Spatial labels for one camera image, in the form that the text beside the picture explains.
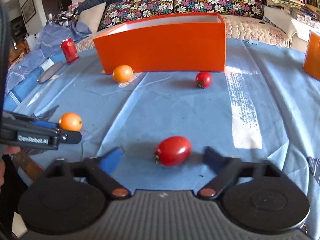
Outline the red soda can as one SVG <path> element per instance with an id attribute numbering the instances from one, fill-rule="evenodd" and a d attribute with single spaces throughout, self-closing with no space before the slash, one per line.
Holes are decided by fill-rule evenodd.
<path id="1" fill-rule="evenodd" d="M 67 63 L 72 63 L 79 58 L 77 48 L 71 38 L 63 40 L 60 44 Z"/>

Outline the large orange cardboard box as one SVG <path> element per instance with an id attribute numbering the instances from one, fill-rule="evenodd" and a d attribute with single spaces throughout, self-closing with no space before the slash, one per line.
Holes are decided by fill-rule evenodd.
<path id="1" fill-rule="evenodd" d="M 93 40 L 106 74 L 126 64 L 134 72 L 224 72 L 226 23 L 217 13 L 168 14 L 107 28 Z"/>

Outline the white pillow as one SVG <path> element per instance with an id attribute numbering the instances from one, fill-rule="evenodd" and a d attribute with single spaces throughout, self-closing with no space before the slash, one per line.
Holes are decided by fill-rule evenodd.
<path id="1" fill-rule="evenodd" d="M 105 6 L 106 3 L 100 3 L 80 13 L 79 21 L 87 25 L 93 34 L 98 31 Z"/>

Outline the red plum tomato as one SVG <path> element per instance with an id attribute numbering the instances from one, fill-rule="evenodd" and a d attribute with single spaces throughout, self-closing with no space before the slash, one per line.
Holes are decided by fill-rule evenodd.
<path id="1" fill-rule="evenodd" d="M 163 166 L 177 166 L 186 161 L 191 154 L 191 142 L 182 136 L 168 137 L 155 149 L 154 160 Z"/>

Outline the light blue tablecloth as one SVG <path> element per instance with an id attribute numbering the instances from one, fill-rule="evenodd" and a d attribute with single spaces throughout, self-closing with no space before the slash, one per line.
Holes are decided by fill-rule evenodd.
<path id="1" fill-rule="evenodd" d="M 82 142 L 61 145 L 33 159 L 81 161 L 121 147 L 114 178 L 137 189 L 195 190 L 213 178 L 202 163 L 210 146 L 245 161 L 268 159 L 308 196 L 308 234 L 319 239 L 319 82 L 303 69 L 304 53 L 268 44 L 227 40 L 226 71 L 209 88 L 195 73 L 143 73 L 128 85 L 103 73 L 94 49 L 37 85 L 16 108 L 25 115 L 53 109 L 52 122 L 74 112 L 82 118 Z M 158 144 L 182 136 L 191 144 L 177 166 L 154 160 Z"/>

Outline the grey flat oblong object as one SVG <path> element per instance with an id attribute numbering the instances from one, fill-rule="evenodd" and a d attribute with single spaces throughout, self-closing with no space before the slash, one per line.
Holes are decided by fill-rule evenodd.
<path id="1" fill-rule="evenodd" d="M 38 83 L 42 84 L 48 81 L 51 77 L 55 75 L 55 73 L 63 67 L 63 62 L 57 62 L 50 66 L 47 70 L 45 70 L 38 78 Z"/>

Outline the orange tomato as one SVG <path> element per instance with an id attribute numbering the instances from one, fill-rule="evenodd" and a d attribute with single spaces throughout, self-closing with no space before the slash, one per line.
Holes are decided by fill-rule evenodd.
<path id="1" fill-rule="evenodd" d="M 117 83 L 125 83 L 133 77 L 133 70 L 130 66 L 123 64 L 113 70 L 112 77 Z"/>
<path id="2" fill-rule="evenodd" d="M 82 129 L 82 119 L 76 113 L 65 113 L 59 120 L 59 128 L 68 131 L 80 132 Z"/>

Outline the sofa with quilted cover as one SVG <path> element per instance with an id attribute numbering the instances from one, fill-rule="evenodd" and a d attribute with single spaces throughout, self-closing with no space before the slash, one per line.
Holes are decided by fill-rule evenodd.
<path id="1" fill-rule="evenodd" d="M 81 0 L 78 11 L 83 12 L 100 3 L 106 3 L 106 6 L 108 6 L 120 1 L 122 0 Z M 227 37 L 229 38 L 260 41 L 282 47 L 290 46 L 290 38 L 285 31 L 268 23 L 264 16 L 262 19 L 233 15 L 221 16 L 226 23 Z M 78 51 L 94 48 L 93 38 L 103 30 L 98 30 L 95 34 L 91 33 L 91 35 L 78 42 L 76 44 Z"/>

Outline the floral cushion right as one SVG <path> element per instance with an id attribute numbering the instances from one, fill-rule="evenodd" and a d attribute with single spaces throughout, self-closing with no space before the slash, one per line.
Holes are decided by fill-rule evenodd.
<path id="1" fill-rule="evenodd" d="M 262 0 L 174 0 L 175 13 L 216 12 L 221 15 L 262 19 Z"/>

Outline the small red round tomato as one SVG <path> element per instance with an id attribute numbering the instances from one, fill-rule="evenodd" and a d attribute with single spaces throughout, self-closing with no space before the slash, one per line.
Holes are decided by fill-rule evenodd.
<path id="1" fill-rule="evenodd" d="M 208 88 L 212 84 L 213 78 L 210 72 L 199 72 L 195 77 L 197 88 Z"/>

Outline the framed wall picture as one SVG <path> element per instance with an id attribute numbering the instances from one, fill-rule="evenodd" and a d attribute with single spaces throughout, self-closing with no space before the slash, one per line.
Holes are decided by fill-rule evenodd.
<path id="1" fill-rule="evenodd" d="M 28 23 L 36 15 L 35 4 L 33 0 L 26 0 L 21 7 L 22 16 L 25 23 Z"/>

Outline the orange container at right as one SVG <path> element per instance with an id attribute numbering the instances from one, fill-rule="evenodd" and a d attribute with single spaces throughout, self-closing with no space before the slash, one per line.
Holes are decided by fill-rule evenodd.
<path id="1" fill-rule="evenodd" d="M 303 69 L 317 81 L 320 80 L 320 36 L 314 31 L 310 31 Z"/>

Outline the blue crumpled cloth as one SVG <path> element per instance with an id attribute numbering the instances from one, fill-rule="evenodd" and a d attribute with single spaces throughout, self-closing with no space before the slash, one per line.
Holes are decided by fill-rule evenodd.
<path id="1" fill-rule="evenodd" d="M 37 67 L 39 67 L 46 59 L 56 53 L 60 53 L 60 44 L 63 40 L 71 38 L 75 43 L 91 35 L 89 27 L 78 22 L 71 23 L 68 27 L 61 26 L 56 23 L 46 25 L 38 33 L 35 48 L 25 55 L 19 62 L 15 62 L 8 70 L 7 82 L 5 87 L 5 95 L 22 82 Z"/>

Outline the floral cushion left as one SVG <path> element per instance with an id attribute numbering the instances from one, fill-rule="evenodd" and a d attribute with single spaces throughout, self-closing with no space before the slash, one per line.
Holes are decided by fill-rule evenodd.
<path id="1" fill-rule="evenodd" d="M 106 6 L 98 30 L 173 12 L 173 0 L 122 0 Z"/>

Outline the floral cushion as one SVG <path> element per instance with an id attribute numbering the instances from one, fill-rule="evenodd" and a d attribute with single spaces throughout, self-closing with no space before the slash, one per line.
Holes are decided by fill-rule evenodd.
<path id="1" fill-rule="evenodd" d="M 122 0 L 106 6 L 98 30 L 173 12 L 173 0 Z"/>
<path id="2" fill-rule="evenodd" d="M 221 15 L 262 19 L 262 0 L 174 0 L 175 13 L 216 12 Z"/>

